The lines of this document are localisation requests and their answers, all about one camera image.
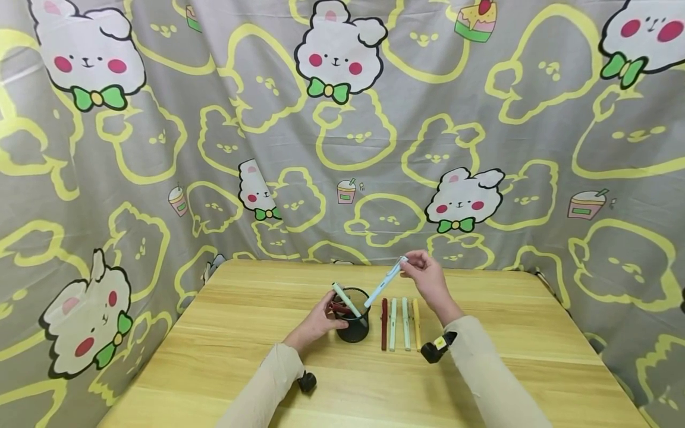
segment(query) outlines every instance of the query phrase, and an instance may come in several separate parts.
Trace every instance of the black device on wrist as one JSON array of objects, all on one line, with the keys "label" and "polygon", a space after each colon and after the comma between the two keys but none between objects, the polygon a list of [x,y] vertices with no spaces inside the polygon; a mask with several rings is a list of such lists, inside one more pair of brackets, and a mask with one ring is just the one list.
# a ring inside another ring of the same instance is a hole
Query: black device on wrist
[{"label": "black device on wrist", "polygon": [[424,344],[421,347],[421,355],[423,355],[430,364],[435,364],[440,361],[440,358],[443,357],[456,338],[457,333],[455,331],[448,331],[433,342]]},{"label": "black device on wrist", "polygon": [[308,394],[316,387],[316,376],[314,376],[314,373],[305,372],[302,377],[297,380],[297,383],[299,384],[300,391]]}]

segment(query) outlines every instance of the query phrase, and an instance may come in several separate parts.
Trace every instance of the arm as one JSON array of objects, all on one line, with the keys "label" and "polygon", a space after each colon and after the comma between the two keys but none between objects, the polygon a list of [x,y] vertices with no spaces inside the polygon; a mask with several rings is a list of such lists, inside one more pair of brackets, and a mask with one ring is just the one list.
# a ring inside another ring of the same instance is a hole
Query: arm
[{"label": "arm", "polygon": [[284,343],[274,345],[216,428],[267,428],[278,403],[302,374],[304,365],[297,351]]},{"label": "arm", "polygon": [[504,365],[477,318],[455,319],[447,324],[447,331],[457,333],[449,350],[488,428],[551,428],[535,400]]}]

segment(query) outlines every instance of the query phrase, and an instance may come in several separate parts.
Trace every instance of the white pen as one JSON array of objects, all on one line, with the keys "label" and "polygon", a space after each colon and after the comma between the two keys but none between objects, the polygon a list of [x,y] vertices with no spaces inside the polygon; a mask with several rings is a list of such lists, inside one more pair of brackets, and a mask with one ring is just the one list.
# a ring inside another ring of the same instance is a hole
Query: white pen
[{"label": "white pen", "polygon": [[402,297],[402,321],[404,326],[404,350],[411,351],[412,345],[409,343],[409,304],[406,297]]},{"label": "white pen", "polygon": [[400,267],[399,264],[401,262],[406,262],[409,260],[408,258],[401,256],[399,259],[397,259],[397,263],[393,266],[390,271],[386,274],[386,277],[383,278],[383,281],[376,287],[376,289],[371,293],[371,296],[364,302],[364,307],[371,307],[371,304],[373,303],[374,300],[376,300],[376,297],[378,297],[379,294],[381,294],[381,291],[390,283],[390,281],[393,280],[393,278],[399,273]]},{"label": "white pen", "polygon": [[336,294],[340,296],[342,301],[352,311],[354,316],[360,319],[359,321],[362,323],[362,325],[366,327],[368,324],[366,323],[366,320],[362,318],[362,313],[359,312],[359,310],[357,310],[357,308],[354,306],[354,303],[352,303],[352,300],[349,299],[347,294],[345,294],[345,291],[343,291],[343,289],[340,287],[340,285],[338,285],[337,282],[333,283],[333,290],[335,290]]},{"label": "white pen", "polygon": [[390,304],[390,344],[388,347],[391,351],[395,351],[395,321],[397,319],[397,299],[393,297],[393,302]]}]

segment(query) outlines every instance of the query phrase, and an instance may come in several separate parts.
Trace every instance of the wooden table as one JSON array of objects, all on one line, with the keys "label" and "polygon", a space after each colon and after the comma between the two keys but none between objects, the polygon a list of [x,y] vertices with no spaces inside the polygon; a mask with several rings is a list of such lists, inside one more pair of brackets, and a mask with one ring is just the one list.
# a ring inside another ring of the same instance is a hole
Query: wooden table
[{"label": "wooden table", "polygon": [[[305,317],[331,282],[370,292],[387,270],[247,260],[222,264],[100,427],[213,427],[273,343]],[[555,428],[647,427],[537,277],[445,272],[453,297],[481,320]],[[441,334],[409,279],[397,277],[381,297],[418,297],[423,341]],[[331,332],[304,355],[318,386],[311,396],[297,386],[290,390],[272,427],[484,426],[449,355],[430,365],[416,351],[413,324],[411,352],[403,349],[401,322],[397,350],[381,351],[380,302],[371,308],[371,332],[363,342],[348,344]]]}]

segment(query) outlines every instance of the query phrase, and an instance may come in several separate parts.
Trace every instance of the gray cloth with cartoon print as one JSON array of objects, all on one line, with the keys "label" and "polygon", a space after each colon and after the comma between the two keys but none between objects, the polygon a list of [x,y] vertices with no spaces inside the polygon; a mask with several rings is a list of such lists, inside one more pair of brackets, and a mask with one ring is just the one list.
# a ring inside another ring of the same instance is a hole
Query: gray cloth with cartoon print
[{"label": "gray cloth with cartoon print", "polygon": [[539,272],[685,411],[685,1],[13,0],[0,427],[92,427],[217,266]]}]

